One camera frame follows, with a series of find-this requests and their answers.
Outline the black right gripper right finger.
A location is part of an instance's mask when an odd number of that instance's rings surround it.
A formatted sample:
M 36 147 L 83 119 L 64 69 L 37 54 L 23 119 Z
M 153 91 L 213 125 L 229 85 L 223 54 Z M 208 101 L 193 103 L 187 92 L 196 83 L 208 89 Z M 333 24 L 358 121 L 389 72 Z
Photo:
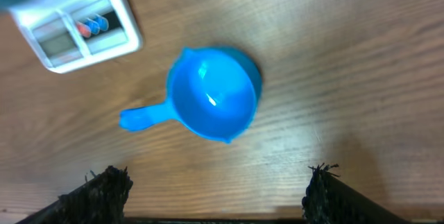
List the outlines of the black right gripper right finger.
M 338 164 L 312 166 L 302 198 L 303 218 L 317 224 L 409 224 L 338 179 Z

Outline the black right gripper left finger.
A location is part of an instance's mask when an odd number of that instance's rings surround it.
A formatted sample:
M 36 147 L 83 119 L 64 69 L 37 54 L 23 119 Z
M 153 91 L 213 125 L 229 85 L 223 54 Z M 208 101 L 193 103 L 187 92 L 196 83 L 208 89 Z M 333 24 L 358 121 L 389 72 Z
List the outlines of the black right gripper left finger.
M 109 166 L 81 187 L 17 224 L 122 224 L 133 181 L 126 169 Z

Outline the blue plastic measuring scoop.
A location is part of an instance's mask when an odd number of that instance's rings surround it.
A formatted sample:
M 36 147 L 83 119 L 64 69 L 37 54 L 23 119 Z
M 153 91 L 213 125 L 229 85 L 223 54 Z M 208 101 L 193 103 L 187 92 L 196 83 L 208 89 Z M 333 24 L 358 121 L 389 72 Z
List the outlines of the blue plastic measuring scoop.
M 261 93 L 262 76 L 245 53 L 185 47 L 169 71 L 165 100 L 121 111 L 119 125 L 135 132 L 176 120 L 198 136 L 229 144 L 253 121 Z

